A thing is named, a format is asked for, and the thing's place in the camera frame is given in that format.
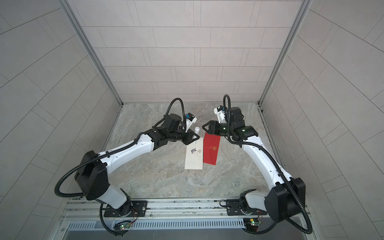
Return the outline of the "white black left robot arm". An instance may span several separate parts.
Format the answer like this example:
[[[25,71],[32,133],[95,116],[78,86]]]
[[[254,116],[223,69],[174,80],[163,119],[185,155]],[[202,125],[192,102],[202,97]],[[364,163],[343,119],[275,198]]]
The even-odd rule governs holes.
[[[115,209],[119,216],[125,217],[133,212],[133,203],[123,190],[112,186],[109,175],[125,163],[154,151],[168,142],[181,141],[189,145],[198,140],[198,135],[190,130],[197,121],[191,113],[186,121],[176,114],[165,115],[159,127],[152,127],[133,141],[118,148],[99,154],[89,151],[83,156],[81,167],[76,170],[75,180],[87,200],[96,200]]]

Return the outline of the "red paper envelope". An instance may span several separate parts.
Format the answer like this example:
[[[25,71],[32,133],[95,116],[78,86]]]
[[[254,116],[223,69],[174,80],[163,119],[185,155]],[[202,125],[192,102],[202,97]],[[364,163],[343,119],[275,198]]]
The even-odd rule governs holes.
[[[203,163],[214,166],[216,165],[220,140],[220,136],[205,133],[203,140]]]

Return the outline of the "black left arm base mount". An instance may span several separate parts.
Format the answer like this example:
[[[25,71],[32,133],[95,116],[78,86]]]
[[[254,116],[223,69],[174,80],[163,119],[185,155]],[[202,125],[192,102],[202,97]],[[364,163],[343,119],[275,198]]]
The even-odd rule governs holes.
[[[119,209],[113,209],[110,205],[104,209],[103,216],[107,218],[137,218],[146,214],[148,201],[131,201]]]

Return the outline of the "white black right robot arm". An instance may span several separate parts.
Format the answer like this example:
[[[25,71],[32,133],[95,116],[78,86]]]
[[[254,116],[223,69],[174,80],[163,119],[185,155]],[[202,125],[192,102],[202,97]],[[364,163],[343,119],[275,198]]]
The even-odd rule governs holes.
[[[305,209],[306,186],[300,178],[294,179],[264,147],[259,134],[246,126],[241,109],[218,106],[214,109],[218,119],[203,125],[210,135],[226,137],[231,144],[240,146],[261,171],[269,188],[268,193],[248,190],[241,193],[239,202],[247,215],[255,211],[266,212],[279,223],[302,213]]]

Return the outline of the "cream paper envelope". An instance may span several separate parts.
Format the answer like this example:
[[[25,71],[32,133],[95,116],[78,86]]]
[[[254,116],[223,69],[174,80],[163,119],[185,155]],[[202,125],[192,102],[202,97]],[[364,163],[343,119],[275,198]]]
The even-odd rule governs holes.
[[[202,170],[203,169],[203,143],[202,138],[187,145],[185,169],[186,170]]]

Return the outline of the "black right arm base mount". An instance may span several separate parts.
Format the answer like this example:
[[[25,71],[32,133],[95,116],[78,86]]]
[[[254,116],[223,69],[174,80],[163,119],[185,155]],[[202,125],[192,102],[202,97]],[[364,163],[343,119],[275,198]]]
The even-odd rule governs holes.
[[[224,200],[225,205],[224,208],[227,210],[227,215],[228,216],[266,216],[268,213],[263,210],[259,209],[252,209],[252,210],[243,210],[241,207],[240,200],[238,199],[227,199]]]

